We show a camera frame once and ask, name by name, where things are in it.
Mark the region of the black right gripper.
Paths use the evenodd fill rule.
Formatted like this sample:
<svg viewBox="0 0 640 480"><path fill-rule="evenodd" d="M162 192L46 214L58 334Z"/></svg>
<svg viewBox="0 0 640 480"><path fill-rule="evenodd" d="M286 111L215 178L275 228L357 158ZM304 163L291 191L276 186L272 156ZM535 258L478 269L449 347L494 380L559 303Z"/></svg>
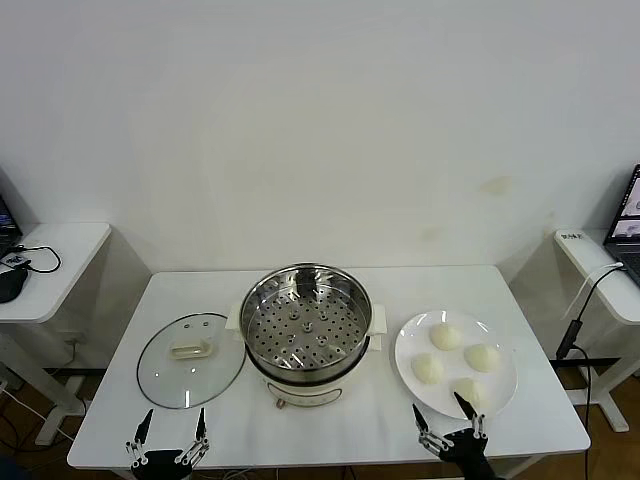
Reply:
<svg viewBox="0 0 640 480"><path fill-rule="evenodd" d="M484 429L485 415L478 414L457 391L454 397L471 426L442 437L429 427L419 408L413 404L418 442L433 455L440 455L444 462L455 464L466 480L494 480L495 472L484 455L488 443Z"/></svg>

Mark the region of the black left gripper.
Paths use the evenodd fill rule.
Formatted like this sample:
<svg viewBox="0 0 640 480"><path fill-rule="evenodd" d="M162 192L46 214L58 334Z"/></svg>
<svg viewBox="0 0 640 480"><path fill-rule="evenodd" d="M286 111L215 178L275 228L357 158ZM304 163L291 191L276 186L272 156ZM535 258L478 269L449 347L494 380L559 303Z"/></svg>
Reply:
<svg viewBox="0 0 640 480"><path fill-rule="evenodd" d="M150 409L142 422L137 426L133 439L125 442L125 449L131 461L138 463L136 466L131 467L131 473L134 478L138 480L191 479L193 468L190 465L197 465L210 449L206 429L205 408L202 407L200 409L194 441L184 452L181 449L163 449L145 452L144 445L146 443L152 415L153 409ZM175 459L180 455L180 463L176 463Z"/></svg>

